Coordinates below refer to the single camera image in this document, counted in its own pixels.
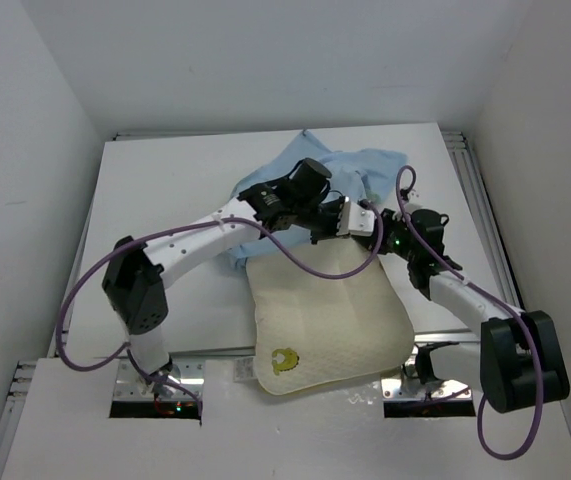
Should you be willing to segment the blue green pillowcase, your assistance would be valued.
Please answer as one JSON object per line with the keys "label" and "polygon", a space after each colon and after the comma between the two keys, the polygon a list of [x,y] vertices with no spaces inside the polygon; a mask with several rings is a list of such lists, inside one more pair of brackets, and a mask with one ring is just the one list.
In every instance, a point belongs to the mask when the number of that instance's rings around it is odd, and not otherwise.
{"label": "blue green pillowcase", "polygon": [[[260,182],[284,176],[295,164],[311,158],[319,161],[331,172],[331,190],[328,200],[340,194],[350,199],[367,198],[371,203],[381,205],[395,187],[400,168],[407,164],[407,155],[392,150],[366,148],[358,151],[330,150],[310,131],[303,130],[271,162],[254,170],[240,180],[231,192],[231,197]],[[274,236],[288,249],[310,243],[307,229],[293,226],[276,232]],[[261,239],[229,250],[231,266],[243,269],[249,258],[277,253],[278,248],[269,240]]]}

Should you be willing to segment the cream yellow pillow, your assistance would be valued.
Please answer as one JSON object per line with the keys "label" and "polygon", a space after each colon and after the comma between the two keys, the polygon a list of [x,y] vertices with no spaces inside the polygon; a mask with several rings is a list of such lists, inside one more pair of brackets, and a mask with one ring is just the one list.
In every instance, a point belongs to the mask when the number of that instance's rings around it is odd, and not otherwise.
{"label": "cream yellow pillow", "polygon": [[255,303],[253,368],[266,392],[282,396],[383,373],[409,358],[413,325],[379,260],[347,239],[300,245],[294,254],[303,266],[282,253],[246,263]]}

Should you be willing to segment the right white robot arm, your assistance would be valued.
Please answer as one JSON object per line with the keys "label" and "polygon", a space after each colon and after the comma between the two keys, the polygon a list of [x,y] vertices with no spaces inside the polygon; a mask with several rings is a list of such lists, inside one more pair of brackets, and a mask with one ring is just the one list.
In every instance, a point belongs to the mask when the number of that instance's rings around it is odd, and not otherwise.
{"label": "right white robot arm", "polygon": [[455,342],[420,347],[416,377],[434,383],[438,368],[449,367],[451,378],[481,389],[499,413],[534,406],[538,390],[546,403],[566,399],[570,382],[553,320],[543,311],[502,306],[466,281],[462,267],[445,253],[448,222],[446,214],[419,208],[408,215],[386,209],[379,220],[366,214],[357,223],[356,240],[363,248],[405,260],[412,286],[480,342],[469,352]]}

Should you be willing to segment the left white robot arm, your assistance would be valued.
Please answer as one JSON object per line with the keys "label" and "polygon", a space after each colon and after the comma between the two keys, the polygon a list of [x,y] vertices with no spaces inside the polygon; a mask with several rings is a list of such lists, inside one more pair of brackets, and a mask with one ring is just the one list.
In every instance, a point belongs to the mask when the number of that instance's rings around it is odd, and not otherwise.
{"label": "left white robot arm", "polygon": [[102,288],[124,325],[139,368],[158,374],[170,362],[161,324],[169,313],[167,290],[200,264],[269,233],[292,226],[315,241],[349,232],[357,205],[340,195],[329,199],[330,171],[305,158],[277,179],[256,183],[225,205],[176,232],[155,239],[121,239],[108,263]]}

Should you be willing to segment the aluminium frame rail right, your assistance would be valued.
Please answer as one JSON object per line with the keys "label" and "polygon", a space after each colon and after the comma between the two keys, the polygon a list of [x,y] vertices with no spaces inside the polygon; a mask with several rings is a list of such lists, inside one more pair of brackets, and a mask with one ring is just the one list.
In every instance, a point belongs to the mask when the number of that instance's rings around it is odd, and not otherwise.
{"label": "aluminium frame rail right", "polygon": [[442,136],[500,296],[512,305],[522,307],[519,287],[471,144],[462,132],[444,131]]}

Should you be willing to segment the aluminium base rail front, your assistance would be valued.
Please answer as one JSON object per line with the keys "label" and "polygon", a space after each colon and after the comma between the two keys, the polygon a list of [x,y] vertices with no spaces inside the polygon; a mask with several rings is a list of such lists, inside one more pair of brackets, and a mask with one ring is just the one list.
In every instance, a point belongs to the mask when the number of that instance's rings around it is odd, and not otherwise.
{"label": "aluminium base rail front", "polygon": [[[450,379],[419,379],[418,357],[421,352],[431,354],[434,372],[454,372]],[[409,404],[433,401],[470,401],[472,392],[480,388],[478,369],[480,343],[468,334],[421,334],[415,338],[411,354],[403,365],[380,372],[382,398],[387,403]],[[139,377],[129,360],[119,363],[112,402],[132,407],[143,405],[152,408],[155,401],[178,412],[185,412],[202,398],[205,385],[205,360],[178,358],[172,361],[169,379],[174,387],[152,386]]]}

